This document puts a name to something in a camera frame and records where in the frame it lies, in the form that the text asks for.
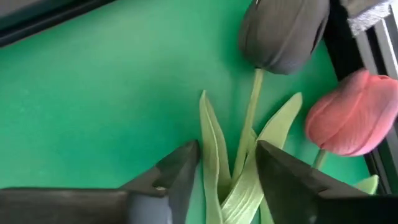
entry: pink tulip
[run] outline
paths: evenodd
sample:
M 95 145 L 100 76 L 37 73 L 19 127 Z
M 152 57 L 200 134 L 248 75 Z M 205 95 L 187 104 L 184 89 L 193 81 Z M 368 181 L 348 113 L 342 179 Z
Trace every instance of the pink tulip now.
M 315 103 L 305 121 L 305 134 L 320 149 L 360 156 L 384 139 L 397 113 L 398 81 L 360 70 Z

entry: green surface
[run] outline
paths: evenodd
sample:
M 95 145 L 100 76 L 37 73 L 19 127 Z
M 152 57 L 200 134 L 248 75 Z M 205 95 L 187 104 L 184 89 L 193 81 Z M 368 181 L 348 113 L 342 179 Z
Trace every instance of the green surface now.
M 253 79 L 236 40 L 248 4 L 119 0 L 1 49 L 0 187 L 118 187 L 201 139 L 203 89 L 233 163 Z M 254 129 L 302 91 L 285 149 L 312 163 L 305 114 L 335 85 L 321 44 L 301 72 L 264 77 Z M 322 171 L 349 184 L 369 177 L 362 157 L 330 155 Z M 204 223 L 201 178 L 187 223 Z

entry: green stem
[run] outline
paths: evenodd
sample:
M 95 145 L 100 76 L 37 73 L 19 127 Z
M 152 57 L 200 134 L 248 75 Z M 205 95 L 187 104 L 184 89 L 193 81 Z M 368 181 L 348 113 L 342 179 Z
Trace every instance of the green stem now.
M 232 174 L 232 186 L 236 183 L 243 170 L 244 159 L 246 157 L 247 145 L 250 139 L 254 114 L 256 112 L 257 101 L 259 99 L 261 91 L 263 76 L 264 76 L 263 69 L 260 68 L 255 69 L 253 90 L 251 92 L 248 110 L 246 111 L 246 118 L 244 120 L 241 139 L 239 140 L 238 154 L 236 156 L 234 172 Z
M 326 156 L 327 156 L 327 151 L 320 149 L 317 154 L 317 157 L 315 158 L 315 162 L 313 163 L 313 168 L 314 169 L 321 168 L 321 166 L 325 162 Z

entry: dark gray tulip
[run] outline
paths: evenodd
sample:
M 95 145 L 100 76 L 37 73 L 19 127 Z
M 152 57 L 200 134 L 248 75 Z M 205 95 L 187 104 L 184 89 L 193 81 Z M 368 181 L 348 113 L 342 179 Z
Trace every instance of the dark gray tulip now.
M 300 69 L 322 38 L 329 0 L 253 0 L 239 48 L 256 67 L 276 74 Z

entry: tulip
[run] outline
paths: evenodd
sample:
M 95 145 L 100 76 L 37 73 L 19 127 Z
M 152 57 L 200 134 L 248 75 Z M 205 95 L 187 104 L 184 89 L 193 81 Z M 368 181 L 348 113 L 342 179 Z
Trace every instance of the tulip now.
M 253 0 L 239 33 L 239 48 L 253 65 L 290 74 L 310 58 L 321 40 L 329 0 Z
M 384 139 L 397 113 L 398 81 L 360 70 L 315 103 L 305 121 L 305 134 L 321 153 L 361 156 Z

